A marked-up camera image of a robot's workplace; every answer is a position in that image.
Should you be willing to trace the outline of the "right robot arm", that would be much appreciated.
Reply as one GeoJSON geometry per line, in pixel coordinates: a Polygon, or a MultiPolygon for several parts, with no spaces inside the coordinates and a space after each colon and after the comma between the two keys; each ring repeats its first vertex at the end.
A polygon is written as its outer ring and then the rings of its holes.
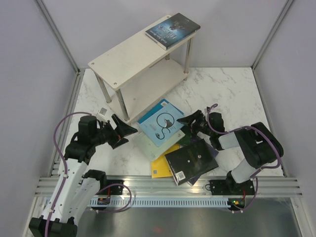
{"type": "Polygon", "coordinates": [[[177,119],[193,134],[209,136],[213,148],[218,151],[239,147],[244,159],[227,173],[226,190],[235,195],[243,189],[243,184],[264,169],[275,169],[281,165],[284,150],[262,122],[226,131],[222,114],[217,112],[203,115],[202,111],[177,119]]]}

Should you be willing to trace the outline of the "dark blue Wuthering Heights book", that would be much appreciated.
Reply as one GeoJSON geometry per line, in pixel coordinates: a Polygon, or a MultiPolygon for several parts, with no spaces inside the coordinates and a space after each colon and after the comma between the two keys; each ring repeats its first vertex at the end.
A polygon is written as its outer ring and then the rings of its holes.
{"type": "Polygon", "coordinates": [[[145,34],[161,48],[168,50],[199,29],[199,24],[181,13],[177,13],[149,28],[145,31],[145,34]]]}

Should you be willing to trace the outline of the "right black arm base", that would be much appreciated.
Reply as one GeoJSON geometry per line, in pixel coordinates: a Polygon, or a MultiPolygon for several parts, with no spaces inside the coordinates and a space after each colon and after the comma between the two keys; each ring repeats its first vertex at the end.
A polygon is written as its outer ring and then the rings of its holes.
{"type": "Polygon", "coordinates": [[[242,196],[244,194],[255,194],[254,184],[251,180],[240,184],[228,184],[226,180],[215,179],[210,180],[209,185],[213,196],[242,196]]]}

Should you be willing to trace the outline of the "dark green book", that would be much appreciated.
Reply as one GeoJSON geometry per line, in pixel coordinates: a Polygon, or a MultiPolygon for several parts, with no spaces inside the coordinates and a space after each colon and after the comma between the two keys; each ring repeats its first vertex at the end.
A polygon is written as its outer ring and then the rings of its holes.
{"type": "Polygon", "coordinates": [[[187,126],[183,126],[181,128],[181,131],[185,134],[185,136],[180,139],[177,144],[181,145],[181,146],[187,146],[191,143],[191,138],[192,138],[192,132],[191,129],[187,126]]]}

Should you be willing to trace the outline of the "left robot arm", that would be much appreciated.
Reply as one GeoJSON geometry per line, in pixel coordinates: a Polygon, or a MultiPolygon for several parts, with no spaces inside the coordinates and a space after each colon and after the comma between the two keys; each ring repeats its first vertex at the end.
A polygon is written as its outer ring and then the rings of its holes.
{"type": "Polygon", "coordinates": [[[29,230],[35,237],[75,237],[78,223],[95,195],[103,195],[112,185],[104,171],[87,170],[96,147],[109,144],[112,149],[128,142],[133,128],[112,115],[116,127],[87,112],[81,113],[78,131],[72,136],[65,151],[58,150],[63,163],[62,174],[52,196],[38,218],[31,218],[29,230]]]}

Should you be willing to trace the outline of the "pale green book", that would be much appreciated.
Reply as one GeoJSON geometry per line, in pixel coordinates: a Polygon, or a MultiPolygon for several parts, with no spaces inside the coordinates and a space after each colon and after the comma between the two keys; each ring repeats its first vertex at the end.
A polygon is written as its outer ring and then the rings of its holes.
{"type": "Polygon", "coordinates": [[[184,137],[185,133],[179,130],[163,142],[161,146],[157,146],[144,132],[142,132],[137,135],[133,141],[146,158],[150,161],[154,161],[184,137]]]}

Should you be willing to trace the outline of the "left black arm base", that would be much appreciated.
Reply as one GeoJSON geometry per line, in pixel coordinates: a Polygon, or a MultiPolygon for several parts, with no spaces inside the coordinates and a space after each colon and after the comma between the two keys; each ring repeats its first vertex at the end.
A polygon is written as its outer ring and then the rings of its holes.
{"type": "MultiPolygon", "coordinates": [[[[120,179],[114,179],[114,180],[107,180],[106,184],[102,186],[102,188],[112,185],[112,184],[124,184],[123,180],[120,179]]],[[[98,195],[105,195],[105,196],[111,196],[111,195],[121,195],[123,190],[123,186],[111,186],[107,189],[104,189],[103,191],[99,192],[98,195]]]]}

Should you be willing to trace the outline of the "light blue cat book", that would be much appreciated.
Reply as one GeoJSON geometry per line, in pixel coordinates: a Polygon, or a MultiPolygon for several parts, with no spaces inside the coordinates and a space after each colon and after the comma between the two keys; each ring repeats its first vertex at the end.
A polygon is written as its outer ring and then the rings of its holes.
{"type": "Polygon", "coordinates": [[[139,124],[139,127],[157,147],[160,147],[183,127],[177,121],[182,117],[181,112],[172,105],[168,105],[139,124]]]}

